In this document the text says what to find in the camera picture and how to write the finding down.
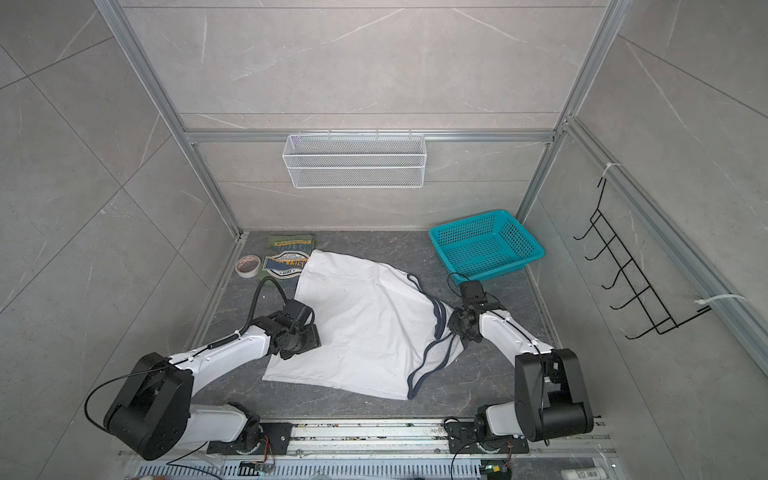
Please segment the green tank top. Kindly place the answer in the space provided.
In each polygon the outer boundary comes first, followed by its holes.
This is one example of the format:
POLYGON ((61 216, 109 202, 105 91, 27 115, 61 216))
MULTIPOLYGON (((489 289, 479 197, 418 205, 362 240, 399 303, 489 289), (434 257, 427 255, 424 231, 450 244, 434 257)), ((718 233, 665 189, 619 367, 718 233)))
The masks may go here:
POLYGON ((257 277, 282 281, 300 276, 314 246, 311 234, 270 235, 257 277))

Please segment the teal plastic basket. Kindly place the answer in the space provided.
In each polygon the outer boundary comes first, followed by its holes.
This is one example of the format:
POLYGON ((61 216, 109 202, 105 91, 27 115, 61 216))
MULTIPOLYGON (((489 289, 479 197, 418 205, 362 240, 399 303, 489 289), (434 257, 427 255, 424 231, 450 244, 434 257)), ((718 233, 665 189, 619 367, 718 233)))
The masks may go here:
POLYGON ((504 210, 433 227, 429 237, 449 280, 456 285, 521 270, 545 255, 538 241, 504 210))

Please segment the white navy tank top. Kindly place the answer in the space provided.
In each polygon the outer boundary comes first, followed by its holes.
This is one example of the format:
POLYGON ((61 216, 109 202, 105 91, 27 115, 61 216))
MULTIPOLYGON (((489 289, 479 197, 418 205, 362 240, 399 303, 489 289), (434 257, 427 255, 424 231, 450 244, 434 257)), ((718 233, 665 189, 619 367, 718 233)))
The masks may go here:
POLYGON ((405 401, 464 350, 447 326, 452 308, 388 264, 316 249, 295 297, 314 310, 321 345, 272 358, 266 381, 405 401))

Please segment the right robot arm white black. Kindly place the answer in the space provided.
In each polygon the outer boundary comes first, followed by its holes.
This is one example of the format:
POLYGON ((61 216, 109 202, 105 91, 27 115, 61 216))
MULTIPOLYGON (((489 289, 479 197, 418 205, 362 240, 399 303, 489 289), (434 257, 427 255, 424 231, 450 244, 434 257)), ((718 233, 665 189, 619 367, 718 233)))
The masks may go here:
POLYGON ((463 340, 491 342, 514 367, 514 396, 475 415, 478 441, 523 438, 548 442, 594 429, 588 391, 577 355, 557 349, 516 322, 482 284, 459 284, 462 306, 448 320, 463 340))

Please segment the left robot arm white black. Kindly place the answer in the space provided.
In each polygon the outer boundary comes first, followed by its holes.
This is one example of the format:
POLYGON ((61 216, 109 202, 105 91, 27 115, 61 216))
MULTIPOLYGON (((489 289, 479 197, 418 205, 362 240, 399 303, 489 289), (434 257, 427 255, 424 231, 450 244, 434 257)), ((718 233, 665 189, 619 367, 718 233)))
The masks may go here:
POLYGON ((245 327, 204 347, 139 359, 105 413, 102 428, 145 460, 179 445, 203 443, 249 454, 264 446, 260 417, 236 402, 194 404, 205 386, 265 356, 282 360, 321 346, 311 307, 293 299, 280 311, 249 319, 245 327))

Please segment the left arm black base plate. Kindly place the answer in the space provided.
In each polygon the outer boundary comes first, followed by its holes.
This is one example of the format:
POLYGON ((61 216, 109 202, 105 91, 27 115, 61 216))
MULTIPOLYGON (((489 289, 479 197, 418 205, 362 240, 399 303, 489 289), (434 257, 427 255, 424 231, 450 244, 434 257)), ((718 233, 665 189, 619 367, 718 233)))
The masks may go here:
POLYGON ((232 442, 211 442, 208 454, 285 455, 293 424, 289 422, 250 422, 232 442))

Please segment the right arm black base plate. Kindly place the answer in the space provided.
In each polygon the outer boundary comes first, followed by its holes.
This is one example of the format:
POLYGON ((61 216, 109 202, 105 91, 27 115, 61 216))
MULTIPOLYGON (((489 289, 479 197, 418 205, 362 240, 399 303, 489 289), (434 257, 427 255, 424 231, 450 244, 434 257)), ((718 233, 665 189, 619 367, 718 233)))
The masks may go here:
POLYGON ((442 422, 451 454, 528 454, 530 449, 524 437, 485 436, 477 432, 475 424, 449 417, 442 422))

